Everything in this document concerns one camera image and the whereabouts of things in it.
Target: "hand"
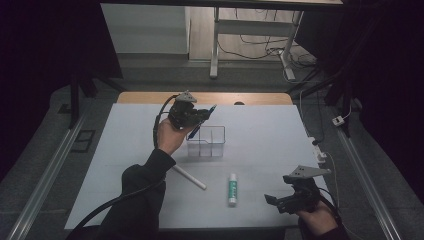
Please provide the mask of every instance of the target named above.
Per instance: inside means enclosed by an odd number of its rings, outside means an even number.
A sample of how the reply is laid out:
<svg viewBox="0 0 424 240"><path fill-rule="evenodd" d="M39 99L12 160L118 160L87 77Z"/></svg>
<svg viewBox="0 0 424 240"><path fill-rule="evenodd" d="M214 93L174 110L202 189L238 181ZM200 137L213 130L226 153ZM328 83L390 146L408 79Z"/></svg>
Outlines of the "hand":
<svg viewBox="0 0 424 240"><path fill-rule="evenodd" d="M336 220L330 208L323 202L319 201L314 212L299 211L296 214L305 221L309 230L315 235L320 236L337 228Z"/></svg>
<svg viewBox="0 0 424 240"><path fill-rule="evenodd" d="M176 129L168 118L164 119L158 128L158 148L171 156L181 146L185 136L195 127Z"/></svg>

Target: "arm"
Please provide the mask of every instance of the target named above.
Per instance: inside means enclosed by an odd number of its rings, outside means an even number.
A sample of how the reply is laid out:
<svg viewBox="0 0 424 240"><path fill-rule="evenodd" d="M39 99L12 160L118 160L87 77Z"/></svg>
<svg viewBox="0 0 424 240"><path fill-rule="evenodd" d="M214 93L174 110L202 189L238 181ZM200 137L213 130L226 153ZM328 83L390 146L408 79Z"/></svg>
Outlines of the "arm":
<svg viewBox="0 0 424 240"><path fill-rule="evenodd" d="M122 195L161 181L175 165L171 154L181 146L191 130L177 130L168 119L163 120L158 129L158 149L152 151L143 166L133 165L122 174ZM96 239L155 239L165 189L163 182L155 189L112 206Z"/></svg>
<svg viewBox="0 0 424 240"><path fill-rule="evenodd" d="M300 217L299 227L301 229L307 229L304 232L307 235L307 239L350 239L341 220L337 221L331 210L321 201L318 203L314 212L299 211L296 214Z"/></svg>

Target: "aluminum rail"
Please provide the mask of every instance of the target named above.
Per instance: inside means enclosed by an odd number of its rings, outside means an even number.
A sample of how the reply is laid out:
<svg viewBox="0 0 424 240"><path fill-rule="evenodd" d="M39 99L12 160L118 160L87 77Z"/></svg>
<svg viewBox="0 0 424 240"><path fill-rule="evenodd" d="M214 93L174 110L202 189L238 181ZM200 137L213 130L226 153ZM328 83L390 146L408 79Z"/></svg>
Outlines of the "aluminum rail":
<svg viewBox="0 0 424 240"><path fill-rule="evenodd" d="M355 170L359 182L365 191L365 195L367 196L371 207L375 211L376 217L380 222L381 228L386 235L386 238L389 240L401 240L402 237L397 230L396 224L393 221L389 211L387 210L386 205L381 199L376 187L374 186L374 183L371 180L370 175L368 174L352 140L347 138L343 130L340 128L338 128L337 134L343 147L346 150L350 162L353 165L353 169Z"/></svg>
<svg viewBox="0 0 424 240"><path fill-rule="evenodd" d="M26 238L44 203L44 200L46 199L63 163L65 162L66 157L68 156L72 144L78 136L79 130L87 118L87 113L89 112L93 101L94 100L92 99L86 99L83 101L81 117L76 122L74 128L66 132L62 142L53 154L53 157L44 170L37 186L19 215L18 220L15 222L9 236L6 238L7 240L23 240Z"/></svg>

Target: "gray bracket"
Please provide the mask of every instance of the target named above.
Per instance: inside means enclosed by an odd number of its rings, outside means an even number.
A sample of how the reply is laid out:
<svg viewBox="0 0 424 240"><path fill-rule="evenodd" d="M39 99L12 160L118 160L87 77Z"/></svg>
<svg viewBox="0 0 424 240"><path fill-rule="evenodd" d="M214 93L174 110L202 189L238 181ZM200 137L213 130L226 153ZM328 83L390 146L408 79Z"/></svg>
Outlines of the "gray bracket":
<svg viewBox="0 0 424 240"><path fill-rule="evenodd" d="M299 165L292 173L289 174L289 176L292 178L306 179L330 173L330 169L313 168Z"/></svg>

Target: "table leg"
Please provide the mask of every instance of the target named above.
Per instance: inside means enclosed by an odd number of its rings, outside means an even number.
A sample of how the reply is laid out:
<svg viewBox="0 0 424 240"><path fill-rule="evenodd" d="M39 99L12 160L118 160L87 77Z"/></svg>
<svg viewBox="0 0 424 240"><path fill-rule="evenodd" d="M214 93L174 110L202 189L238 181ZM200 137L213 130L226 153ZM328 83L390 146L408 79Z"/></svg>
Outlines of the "table leg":
<svg viewBox="0 0 424 240"><path fill-rule="evenodd" d="M214 8L214 30L213 30L213 47L211 57L210 78L218 77L218 30L219 30L219 8Z"/></svg>
<svg viewBox="0 0 424 240"><path fill-rule="evenodd" d="M280 59L283 63L284 72L287 76L288 81L294 81L296 78L294 76L293 70L290 66L290 60L288 58L290 54L290 49L292 47L294 37L296 36L297 28L299 27L300 18L302 16L302 11L295 11L293 16L293 25L290 30L289 38L287 39L286 46L284 47L284 51L280 52Z"/></svg>

